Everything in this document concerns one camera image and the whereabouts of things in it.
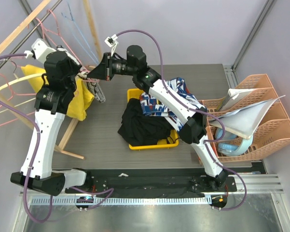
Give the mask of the newspaper print trousers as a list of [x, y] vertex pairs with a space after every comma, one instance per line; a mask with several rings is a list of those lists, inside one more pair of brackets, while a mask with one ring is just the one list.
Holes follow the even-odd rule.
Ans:
[[[80, 64], [80, 62], [71, 54], [68, 52], [67, 49], [65, 49], [63, 46], [59, 45], [56, 47], [57, 51], [63, 51], [65, 52], [73, 61], [76, 62], [77, 65], [80, 65], [80, 68], [83, 68], [83, 66]], [[100, 102], [103, 103], [106, 101], [106, 97], [99, 85], [99, 83], [96, 80], [87, 78], [88, 71], [79, 71], [77, 74], [77, 77], [79, 79], [82, 79], [83, 82], [85, 82], [87, 89], [94, 95], [94, 97]]]

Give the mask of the yellow garment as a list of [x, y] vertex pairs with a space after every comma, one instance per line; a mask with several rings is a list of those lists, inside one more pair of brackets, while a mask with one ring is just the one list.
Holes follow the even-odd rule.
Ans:
[[[21, 70], [25, 76], [45, 73], [43, 68], [26, 65], [21, 66]], [[76, 80], [77, 89], [75, 91], [75, 96], [68, 106], [67, 116], [71, 118], [76, 118], [79, 121], [84, 121], [87, 113], [86, 110], [91, 105], [95, 96], [87, 89], [85, 83], [81, 79]]]

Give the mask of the blue white patterned garment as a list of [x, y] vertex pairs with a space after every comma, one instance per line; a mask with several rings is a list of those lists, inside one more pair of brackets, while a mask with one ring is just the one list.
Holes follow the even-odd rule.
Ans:
[[141, 94], [141, 108], [146, 116], [174, 117], [171, 125], [179, 132], [195, 110], [205, 111], [196, 97], [188, 91], [184, 79], [157, 80], [146, 93]]

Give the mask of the black trousers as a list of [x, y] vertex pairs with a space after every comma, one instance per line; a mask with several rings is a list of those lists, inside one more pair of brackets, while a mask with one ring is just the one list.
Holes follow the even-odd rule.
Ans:
[[131, 98], [122, 115], [118, 134], [131, 146], [157, 145], [167, 139], [174, 129], [169, 122], [174, 117], [146, 116], [140, 100]]

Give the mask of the pink wire hanger with newsprint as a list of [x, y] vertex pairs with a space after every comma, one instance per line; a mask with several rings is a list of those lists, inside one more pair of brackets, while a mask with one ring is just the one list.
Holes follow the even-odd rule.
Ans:
[[[68, 43], [65, 41], [65, 39], [61, 36], [60, 28], [59, 28], [57, 20], [55, 20], [57, 32], [54, 32], [54, 31], [51, 31], [51, 30], [47, 29], [43, 25], [43, 23], [42, 23], [42, 21], [40, 19], [38, 19], [38, 18], [35, 18], [35, 19], [38, 21], [38, 26], [40, 26], [41, 29], [42, 29], [42, 38], [43, 39], [48, 38], [51, 41], [51, 43], [56, 46], [57, 50], [65, 52], [77, 65], [80, 65], [80, 71], [77, 74], [78, 78], [82, 79], [83, 82], [92, 82], [90, 79], [88, 79], [86, 77], [86, 74], [87, 74], [88, 70], [83, 66], [82, 62], [78, 59], [78, 57], [73, 52], [71, 47], [68, 45]], [[52, 40], [52, 38], [48, 35], [48, 33], [51, 33], [51, 34], [53, 34], [55, 36], [58, 36], [61, 39], [61, 41], [63, 42], [64, 46], [57, 45]]]

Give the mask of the cream plastic hanger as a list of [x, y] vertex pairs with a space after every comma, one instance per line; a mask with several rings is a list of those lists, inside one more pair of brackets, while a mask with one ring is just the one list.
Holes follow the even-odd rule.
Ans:
[[7, 87], [11, 87], [12, 85], [20, 84], [21, 82], [25, 81], [29, 82], [34, 92], [37, 93], [41, 89], [43, 85], [43, 79], [41, 75], [45, 73], [45, 69], [30, 64], [26, 66], [21, 66], [20, 68], [25, 76], [12, 80], [9, 83], [0, 86], [0, 91]]

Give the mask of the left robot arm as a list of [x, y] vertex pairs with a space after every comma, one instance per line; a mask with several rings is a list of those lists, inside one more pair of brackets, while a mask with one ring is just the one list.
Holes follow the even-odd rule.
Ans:
[[43, 85], [36, 94], [35, 125], [28, 154], [21, 170], [11, 174], [10, 181], [24, 188], [57, 196], [76, 186], [88, 193], [93, 181], [80, 169], [52, 170], [56, 138], [76, 91], [75, 76], [81, 66], [64, 51], [46, 56]]

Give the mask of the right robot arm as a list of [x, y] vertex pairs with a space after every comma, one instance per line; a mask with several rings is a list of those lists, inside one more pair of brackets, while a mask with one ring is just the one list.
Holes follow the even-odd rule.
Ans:
[[207, 135], [207, 109], [192, 105], [171, 89], [161, 75], [147, 64], [146, 54], [138, 45], [126, 50], [126, 58], [104, 53], [101, 62], [89, 72], [88, 78], [110, 81], [114, 75], [129, 75], [137, 88], [155, 97], [179, 119], [179, 137], [196, 151], [205, 169], [209, 188], [219, 191], [225, 186], [228, 173], [218, 161]]

